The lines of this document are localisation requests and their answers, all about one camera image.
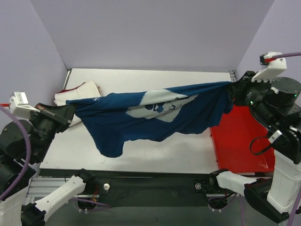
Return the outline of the blue printed t-shirt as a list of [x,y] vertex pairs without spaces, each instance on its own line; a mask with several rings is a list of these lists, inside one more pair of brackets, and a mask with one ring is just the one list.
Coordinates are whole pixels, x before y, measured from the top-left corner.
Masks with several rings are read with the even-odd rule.
[[161,142],[174,133],[200,134],[219,125],[233,103],[228,81],[104,97],[67,100],[74,105],[101,155],[120,157],[124,143]]

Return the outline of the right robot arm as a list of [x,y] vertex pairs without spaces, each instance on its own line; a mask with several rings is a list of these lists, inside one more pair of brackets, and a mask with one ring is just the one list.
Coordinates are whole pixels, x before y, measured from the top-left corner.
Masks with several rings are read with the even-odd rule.
[[247,71],[229,91],[233,110],[211,128],[219,168],[208,186],[240,194],[270,220],[291,225],[301,212],[301,85]]

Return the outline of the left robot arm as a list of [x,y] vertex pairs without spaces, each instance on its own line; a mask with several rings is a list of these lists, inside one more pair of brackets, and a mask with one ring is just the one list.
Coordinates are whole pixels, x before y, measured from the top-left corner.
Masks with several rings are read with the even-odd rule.
[[0,224],[44,226],[47,220],[74,196],[95,189],[94,176],[77,171],[68,181],[44,198],[25,204],[28,187],[57,133],[68,129],[75,113],[72,105],[35,107],[17,105],[0,108],[12,122],[0,134]]

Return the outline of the red plastic bin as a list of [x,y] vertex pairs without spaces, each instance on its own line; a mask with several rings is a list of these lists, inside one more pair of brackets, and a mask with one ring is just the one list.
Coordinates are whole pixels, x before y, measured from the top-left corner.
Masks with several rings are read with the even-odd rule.
[[274,171],[272,148],[261,155],[251,153],[261,151],[270,142],[265,138],[267,130],[252,117],[248,107],[234,106],[229,114],[222,116],[220,124],[210,130],[219,169],[233,173]]

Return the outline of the folded white t-shirt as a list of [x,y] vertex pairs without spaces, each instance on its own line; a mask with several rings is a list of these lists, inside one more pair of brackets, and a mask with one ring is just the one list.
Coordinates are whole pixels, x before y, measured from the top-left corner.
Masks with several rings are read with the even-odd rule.
[[66,104],[69,100],[86,99],[93,97],[101,97],[100,87],[93,80],[86,81],[76,90],[55,94],[54,103],[57,106]]

